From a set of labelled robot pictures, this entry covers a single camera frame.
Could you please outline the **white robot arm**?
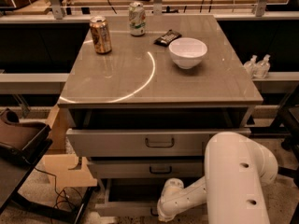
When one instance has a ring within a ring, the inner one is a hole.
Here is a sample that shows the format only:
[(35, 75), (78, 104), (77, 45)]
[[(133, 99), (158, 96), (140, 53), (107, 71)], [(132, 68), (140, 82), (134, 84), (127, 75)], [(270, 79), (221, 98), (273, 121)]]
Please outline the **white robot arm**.
[(188, 187), (177, 178), (165, 182), (157, 203), (161, 221), (204, 203), (208, 224), (270, 224), (262, 186), (274, 182), (278, 162), (267, 147), (239, 133), (217, 133), (206, 145), (204, 168)]

